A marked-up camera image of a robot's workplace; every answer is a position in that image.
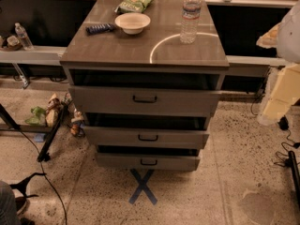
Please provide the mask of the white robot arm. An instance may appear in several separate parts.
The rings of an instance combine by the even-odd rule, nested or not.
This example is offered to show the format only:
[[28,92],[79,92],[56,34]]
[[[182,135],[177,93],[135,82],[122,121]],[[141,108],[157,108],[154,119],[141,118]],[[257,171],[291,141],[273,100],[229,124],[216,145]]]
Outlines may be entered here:
[[300,0],[256,44],[265,49],[275,48],[277,56],[289,62],[267,81],[257,120],[269,126],[278,122],[300,99]]

